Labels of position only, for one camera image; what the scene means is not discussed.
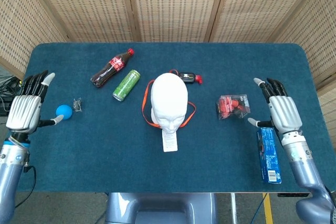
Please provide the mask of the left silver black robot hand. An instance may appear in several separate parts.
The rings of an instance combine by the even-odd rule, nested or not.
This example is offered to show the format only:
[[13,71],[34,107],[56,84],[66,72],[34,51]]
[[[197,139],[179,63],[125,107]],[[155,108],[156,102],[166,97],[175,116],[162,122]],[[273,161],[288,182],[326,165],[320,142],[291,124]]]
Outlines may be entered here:
[[45,70],[24,80],[19,95],[13,99],[6,122],[11,132],[32,134],[38,127],[56,125],[64,119],[63,115],[49,120],[40,119],[41,106],[54,77],[55,73]]

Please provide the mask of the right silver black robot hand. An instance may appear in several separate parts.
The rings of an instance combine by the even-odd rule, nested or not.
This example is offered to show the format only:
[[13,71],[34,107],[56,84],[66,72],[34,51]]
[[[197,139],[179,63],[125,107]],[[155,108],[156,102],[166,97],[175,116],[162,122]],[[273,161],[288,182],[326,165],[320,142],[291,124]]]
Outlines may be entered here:
[[302,127],[302,120],[294,100],[288,95],[284,85],[270,78],[267,81],[254,78],[254,83],[262,90],[271,119],[259,121],[248,118],[248,122],[255,127],[273,127],[280,134],[298,131]]

